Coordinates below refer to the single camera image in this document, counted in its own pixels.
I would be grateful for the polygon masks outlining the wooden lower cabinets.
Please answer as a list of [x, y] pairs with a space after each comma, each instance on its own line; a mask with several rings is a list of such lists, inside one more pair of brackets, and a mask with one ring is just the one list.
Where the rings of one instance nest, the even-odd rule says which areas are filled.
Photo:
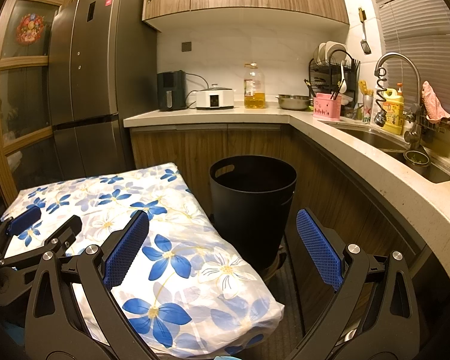
[[400, 251], [413, 264], [421, 246], [346, 166], [295, 128], [283, 124], [138, 127], [130, 132], [136, 166], [176, 164], [185, 183], [222, 238], [255, 269], [268, 267], [283, 238], [297, 304], [310, 328], [332, 296], [297, 234], [297, 211], [369, 254]]

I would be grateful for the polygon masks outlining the black dish rack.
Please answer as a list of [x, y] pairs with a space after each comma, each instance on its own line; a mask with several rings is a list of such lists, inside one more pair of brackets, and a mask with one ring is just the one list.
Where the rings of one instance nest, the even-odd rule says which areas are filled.
[[343, 107], [351, 107], [356, 104], [361, 62], [348, 52], [345, 44], [335, 41], [320, 43], [309, 61], [309, 78], [304, 81], [312, 98], [317, 93], [332, 94], [338, 90], [342, 60], [345, 61], [347, 91], [340, 94], [341, 104]]

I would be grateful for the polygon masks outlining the dark grey refrigerator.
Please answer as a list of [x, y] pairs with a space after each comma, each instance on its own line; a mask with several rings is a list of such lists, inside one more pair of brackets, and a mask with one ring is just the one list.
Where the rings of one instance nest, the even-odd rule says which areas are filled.
[[52, 23], [49, 111], [66, 179], [134, 169], [125, 119], [158, 108], [157, 32], [144, 0], [78, 0]]

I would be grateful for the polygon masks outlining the pink utensil basket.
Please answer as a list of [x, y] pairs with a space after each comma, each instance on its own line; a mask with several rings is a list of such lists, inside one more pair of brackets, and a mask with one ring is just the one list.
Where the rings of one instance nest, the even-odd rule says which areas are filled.
[[313, 100], [313, 107], [315, 118], [339, 121], [341, 118], [341, 95], [317, 93]]

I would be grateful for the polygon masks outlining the yellow detergent bottle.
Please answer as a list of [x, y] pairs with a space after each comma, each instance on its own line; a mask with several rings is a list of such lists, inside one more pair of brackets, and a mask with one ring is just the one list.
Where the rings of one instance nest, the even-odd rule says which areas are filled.
[[397, 88], [387, 88], [383, 92], [385, 101], [382, 107], [386, 111], [386, 121], [383, 129], [389, 133], [401, 135], [404, 125], [404, 97], [402, 92], [403, 83], [398, 82]]

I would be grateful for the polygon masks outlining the sink strainer cup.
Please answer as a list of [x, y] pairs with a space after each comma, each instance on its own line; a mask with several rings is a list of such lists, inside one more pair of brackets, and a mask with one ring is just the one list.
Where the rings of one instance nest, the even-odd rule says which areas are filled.
[[426, 168], [430, 164], [430, 158], [419, 150], [407, 150], [403, 153], [406, 165], [412, 168]]

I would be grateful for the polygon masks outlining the white rice cooker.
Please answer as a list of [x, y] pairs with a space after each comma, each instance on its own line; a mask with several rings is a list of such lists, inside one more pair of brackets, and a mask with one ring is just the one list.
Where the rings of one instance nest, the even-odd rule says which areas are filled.
[[196, 108], [200, 110], [220, 110], [234, 107], [232, 88], [212, 85], [196, 92]]

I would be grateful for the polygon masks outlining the beer can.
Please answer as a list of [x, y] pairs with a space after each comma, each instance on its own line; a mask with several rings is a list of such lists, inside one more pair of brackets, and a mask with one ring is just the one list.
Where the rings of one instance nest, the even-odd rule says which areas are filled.
[[373, 96], [370, 94], [364, 94], [362, 96], [362, 122], [370, 124], [371, 113], [373, 109]]

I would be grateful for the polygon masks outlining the black air fryer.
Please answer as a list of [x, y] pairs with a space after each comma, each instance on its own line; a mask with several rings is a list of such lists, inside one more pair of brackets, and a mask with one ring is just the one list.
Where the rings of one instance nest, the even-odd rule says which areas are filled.
[[157, 75], [157, 99], [160, 111], [179, 111], [187, 107], [186, 80], [182, 70]]

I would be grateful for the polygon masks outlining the cooking oil bottle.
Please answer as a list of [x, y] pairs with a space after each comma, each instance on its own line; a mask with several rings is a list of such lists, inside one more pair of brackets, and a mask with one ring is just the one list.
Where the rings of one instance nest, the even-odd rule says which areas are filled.
[[266, 106], [265, 78], [257, 63], [244, 65], [244, 107], [263, 109]]

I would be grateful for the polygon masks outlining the black round trash bin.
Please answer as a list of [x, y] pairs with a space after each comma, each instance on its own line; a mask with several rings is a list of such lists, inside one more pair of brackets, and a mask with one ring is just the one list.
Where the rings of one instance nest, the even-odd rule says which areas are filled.
[[214, 227], [257, 272], [278, 254], [297, 183], [295, 168], [278, 158], [237, 155], [209, 169]]

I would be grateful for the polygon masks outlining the blue floral table cloth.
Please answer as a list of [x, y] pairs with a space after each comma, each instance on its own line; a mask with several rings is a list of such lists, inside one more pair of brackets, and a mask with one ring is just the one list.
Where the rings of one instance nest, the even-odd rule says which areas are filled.
[[43, 245], [72, 215], [82, 228], [70, 255], [147, 215], [148, 235], [112, 294], [161, 358], [232, 355], [263, 342], [283, 318], [284, 306], [218, 235], [173, 163], [24, 189], [4, 216], [33, 207], [40, 219], [11, 240], [10, 257]]

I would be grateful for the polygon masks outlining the pink rubber glove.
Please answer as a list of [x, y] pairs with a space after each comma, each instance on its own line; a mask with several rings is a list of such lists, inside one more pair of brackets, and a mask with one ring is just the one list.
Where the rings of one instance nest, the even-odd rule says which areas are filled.
[[427, 120], [431, 124], [450, 122], [450, 113], [442, 107], [441, 101], [427, 80], [422, 84], [422, 98], [427, 112]]

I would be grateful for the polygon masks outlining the chrome kitchen faucet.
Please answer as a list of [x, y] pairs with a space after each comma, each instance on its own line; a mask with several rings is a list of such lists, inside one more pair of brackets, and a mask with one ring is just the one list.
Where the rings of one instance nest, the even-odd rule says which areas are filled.
[[[408, 114], [404, 111], [405, 105], [402, 89], [395, 90], [394, 88], [386, 87], [387, 71], [384, 65], [391, 58], [402, 59], [409, 64], [415, 74], [417, 102], [416, 105], [410, 108], [411, 112]], [[421, 143], [421, 119], [423, 116], [422, 80], [418, 68], [405, 55], [392, 51], [385, 53], [378, 59], [374, 74], [377, 78], [375, 102], [379, 107], [379, 111], [374, 117], [374, 123], [391, 133], [399, 134], [403, 129], [404, 120], [407, 119], [412, 123], [412, 127], [404, 132], [403, 137], [410, 146], [410, 150], [418, 150]]]

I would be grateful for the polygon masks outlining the window blinds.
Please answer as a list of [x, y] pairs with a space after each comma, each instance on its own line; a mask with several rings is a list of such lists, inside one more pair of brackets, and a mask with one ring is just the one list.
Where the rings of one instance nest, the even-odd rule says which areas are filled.
[[444, 0], [375, 0], [387, 52], [410, 58], [450, 113], [450, 9]]

